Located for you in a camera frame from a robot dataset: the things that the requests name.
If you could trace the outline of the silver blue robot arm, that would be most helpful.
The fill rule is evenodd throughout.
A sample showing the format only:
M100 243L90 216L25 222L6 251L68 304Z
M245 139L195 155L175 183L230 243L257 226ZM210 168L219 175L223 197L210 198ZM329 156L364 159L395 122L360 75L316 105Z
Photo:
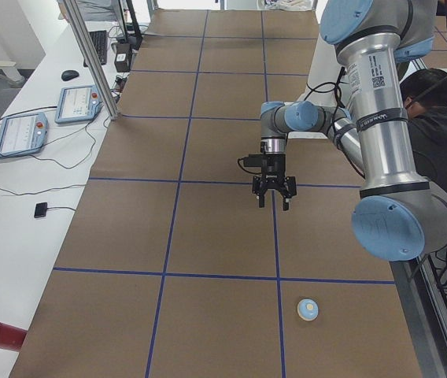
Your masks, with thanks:
M258 167L252 191L264 202L270 190L288 204L297 193L286 174L291 132L322 132L364 172L353 233L369 253L407 261L447 247L447 193L415 167L408 114L396 65L426 55L433 46L433 1L330 1L320 23L320 43L334 47L350 106L308 100L266 102L260 109L260 153L245 157Z

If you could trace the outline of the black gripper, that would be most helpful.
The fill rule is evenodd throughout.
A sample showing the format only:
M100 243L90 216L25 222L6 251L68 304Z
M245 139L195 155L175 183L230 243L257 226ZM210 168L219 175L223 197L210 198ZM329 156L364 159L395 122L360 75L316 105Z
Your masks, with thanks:
M286 155L261 155L262 169L260 175L253 177L252 183L252 192L257 196L258 206L264 208L267 191L276 190L283 197L283 211L287 211L290 208L290 197L297 194L297 185L294 176L286 176Z

